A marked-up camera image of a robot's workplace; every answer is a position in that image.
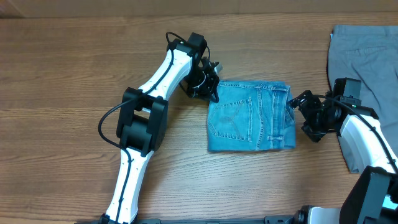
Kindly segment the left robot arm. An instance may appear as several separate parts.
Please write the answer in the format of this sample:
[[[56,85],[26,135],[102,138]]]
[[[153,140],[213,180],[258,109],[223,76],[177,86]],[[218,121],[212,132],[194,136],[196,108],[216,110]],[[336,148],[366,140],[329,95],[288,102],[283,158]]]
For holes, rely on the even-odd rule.
[[[165,59],[153,76],[138,89],[127,88],[121,103],[100,119],[99,135],[120,149],[121,162],[112,201],[98,223],[137,222],[142,181],[164,139],[175,89],[182,87],[190,98],[219,101],[221,64],[204,55],[209,50],[204,36],[194,32],[188,39],[168,39]]]

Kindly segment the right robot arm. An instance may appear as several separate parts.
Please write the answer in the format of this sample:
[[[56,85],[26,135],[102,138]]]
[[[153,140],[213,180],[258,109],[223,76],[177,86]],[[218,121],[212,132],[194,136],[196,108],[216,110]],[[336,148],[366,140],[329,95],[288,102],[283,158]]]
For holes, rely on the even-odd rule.
[[[302,113],[302,131],[313,142],[336,133],[346,165],[360,176],[341,208],[307,205],[287,223],[397,223],[397,156],[360,91],[360,80],[338,78],[324,96],[306,90],[288,102]]]

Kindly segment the light blue denim jeans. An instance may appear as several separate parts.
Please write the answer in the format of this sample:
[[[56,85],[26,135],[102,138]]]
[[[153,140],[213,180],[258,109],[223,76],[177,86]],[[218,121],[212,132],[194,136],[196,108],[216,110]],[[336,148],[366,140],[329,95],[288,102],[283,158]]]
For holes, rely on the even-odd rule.
[[[296,147],[290,86],[265,80],[222,80],[208,107],[209,151],[268,151]]]

